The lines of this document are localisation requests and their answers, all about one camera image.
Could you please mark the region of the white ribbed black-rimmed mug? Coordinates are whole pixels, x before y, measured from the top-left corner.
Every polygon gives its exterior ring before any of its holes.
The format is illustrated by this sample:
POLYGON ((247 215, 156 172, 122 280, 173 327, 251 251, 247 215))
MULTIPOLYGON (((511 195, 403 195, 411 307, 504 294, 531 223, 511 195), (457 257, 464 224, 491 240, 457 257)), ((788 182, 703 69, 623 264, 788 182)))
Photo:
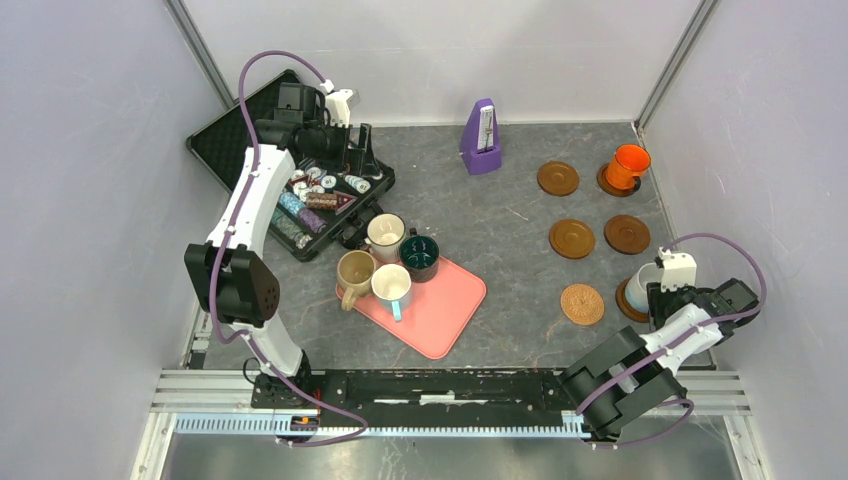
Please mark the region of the white ribbed black-rimmed mug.
POLYGON ((400 261, 400 247, 406 239, 404 220, 392 213, 382 213, 370 220, 365 242, 370 253, 381 263, 400 261))

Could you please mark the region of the brown wooden coaster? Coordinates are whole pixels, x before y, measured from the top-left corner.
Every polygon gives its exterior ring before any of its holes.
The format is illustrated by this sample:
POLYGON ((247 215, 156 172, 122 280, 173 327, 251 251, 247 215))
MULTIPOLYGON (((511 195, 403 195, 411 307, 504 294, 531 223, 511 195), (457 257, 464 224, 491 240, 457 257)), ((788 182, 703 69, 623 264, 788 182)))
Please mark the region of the brown wooden coaster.
POLYGON ((615 291, 616 305, 619 310, 631 321, 647 324, 650 320, 649 315, 647 313, 642 313, 638 310, 635 310, 626 299, 625 293, 628 283, 629 279, 625 279, 618 285, 615 291))
POLYGON ((550 161, 537 172, 537 183, 547 194, 564 197, 574 193, 579 186, 579 174, 570 164, 550 161))
POLYGON ((648 226, 636 217, 616 215, 604 226, 604 238, 615 251, 625 255, 637 255, 651 245, 648 226))
POLYGON ((641 185, 642 185, 642 178, 641 177, 634 177, 633 178, 634 184, 633 184, 632 188, 618 189, 618 188, 614 187, 612 184, 610 184, 608 182, 608 180, 606 179, 607 169, 608 169, 607 164, 602 165, 599 168, 597 175, 596 175, 596 181, 597 181, 599 187, 601 188, 601 190, 604 191, 605 193, 612 195, 614 197, 623 198, 623 197, 631 196, 631 195, 633 195, 634 193, 636 193, 640 190, 641 185))
POLYGON ((590 227, 576 219, 563 219, 550 229, 548 240, 551 248, 560 256, 577 260, 588 256, 596 240, 590 227))

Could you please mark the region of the dark green mug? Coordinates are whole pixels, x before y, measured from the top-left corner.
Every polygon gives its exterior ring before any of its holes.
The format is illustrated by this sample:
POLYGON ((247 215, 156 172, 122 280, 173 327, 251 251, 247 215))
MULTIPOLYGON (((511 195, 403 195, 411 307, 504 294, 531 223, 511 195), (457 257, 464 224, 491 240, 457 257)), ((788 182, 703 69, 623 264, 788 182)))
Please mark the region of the dark green mug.
POLYGON ((439 267, 440 247, 431 237, 412 235, 399 250, 400 261, 414 283, 432 280, 439 267))

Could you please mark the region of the beige mug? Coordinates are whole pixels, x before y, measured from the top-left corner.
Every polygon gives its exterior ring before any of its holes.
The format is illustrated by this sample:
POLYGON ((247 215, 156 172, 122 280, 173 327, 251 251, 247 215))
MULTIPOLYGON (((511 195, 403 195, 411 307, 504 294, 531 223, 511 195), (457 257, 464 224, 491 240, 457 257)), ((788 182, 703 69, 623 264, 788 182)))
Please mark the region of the beige mug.
POLYGON ((345 253, 337 263, 337 284, 342 291, 341 308, 353 309, 359 298, 373 294, 371 279, 379 265, 374 256, 364 250, 345 253))

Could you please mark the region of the white mug blue handle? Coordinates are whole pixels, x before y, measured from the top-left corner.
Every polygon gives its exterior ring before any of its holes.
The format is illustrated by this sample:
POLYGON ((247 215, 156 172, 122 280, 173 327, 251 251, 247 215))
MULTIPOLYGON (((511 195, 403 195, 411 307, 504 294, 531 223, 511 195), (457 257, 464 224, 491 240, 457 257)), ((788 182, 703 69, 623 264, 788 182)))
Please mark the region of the white mug blue handle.
POLYGON ((401 322, 412 299, 412 279, 409 272, 402 265, 382 265, 371 277, 371 288, 394 321, 401 322))

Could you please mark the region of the woven rattan coaster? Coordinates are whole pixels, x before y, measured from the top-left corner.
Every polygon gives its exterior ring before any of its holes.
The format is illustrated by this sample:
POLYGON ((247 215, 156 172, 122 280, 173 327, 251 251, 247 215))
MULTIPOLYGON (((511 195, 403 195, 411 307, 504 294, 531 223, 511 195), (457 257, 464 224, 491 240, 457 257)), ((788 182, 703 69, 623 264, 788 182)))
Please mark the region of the woven rattan coaster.
POLYGON ((604 315, 605 305, 599 292, 586 284, 566 287, 560 298, 565 316, 576 325, 590 326, 598 323, 604 315))

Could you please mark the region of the orange mug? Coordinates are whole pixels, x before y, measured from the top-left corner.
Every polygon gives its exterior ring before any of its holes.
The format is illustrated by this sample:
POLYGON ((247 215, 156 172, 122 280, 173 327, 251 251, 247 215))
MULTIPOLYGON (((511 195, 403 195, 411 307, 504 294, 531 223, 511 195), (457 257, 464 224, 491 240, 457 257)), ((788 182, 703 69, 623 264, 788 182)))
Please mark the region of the orange mug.
POLYGON ((643 177, 651 166, 650 154, 635 144, 621 145, 607 164, 606 179, 618 189, 633 187, 634 177, 643 177))

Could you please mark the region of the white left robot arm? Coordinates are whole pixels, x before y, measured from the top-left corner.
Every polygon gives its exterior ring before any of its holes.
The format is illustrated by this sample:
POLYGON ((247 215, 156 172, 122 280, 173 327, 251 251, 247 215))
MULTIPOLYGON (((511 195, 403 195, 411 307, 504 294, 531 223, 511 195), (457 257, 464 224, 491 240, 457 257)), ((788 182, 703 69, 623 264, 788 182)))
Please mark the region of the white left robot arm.
POLYGON ((314 381, 302 373, 306 355, 279 318, 279 282, 262 260, 264 241, 284 186, 304 158, 330 174, 376 178, 376 186, 360 193, 344 218, 392 186, 392 169, 373 155, 370 125, 361 124, 358 144, 350 143, 357 96, 352 89, 333 89, 329 81, 318 87, 282 82, 274 106, 260 108, 259 118, 241 103, 249 140, 241 174, 219 223, 184 256, 201 308, 250 345, 265 374, 279 377, 275 392, 290 407, 312 399, 314 381))

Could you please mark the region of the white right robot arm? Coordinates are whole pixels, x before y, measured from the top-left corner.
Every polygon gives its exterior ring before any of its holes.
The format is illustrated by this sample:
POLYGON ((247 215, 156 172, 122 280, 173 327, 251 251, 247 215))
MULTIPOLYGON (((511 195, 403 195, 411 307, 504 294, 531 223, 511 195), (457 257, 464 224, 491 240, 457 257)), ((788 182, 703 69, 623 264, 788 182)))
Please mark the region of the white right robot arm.
POLYGON ((561 376, 564 393, 584 420, 594 449, 623 447, 623 428, 655 407, 694 410, 676 375, 682 363, 729 339, 760 312, 760 297, 732 278, 716 288, 647 289, 657 329, 638 334, 626 327, 590 351, 561 376))

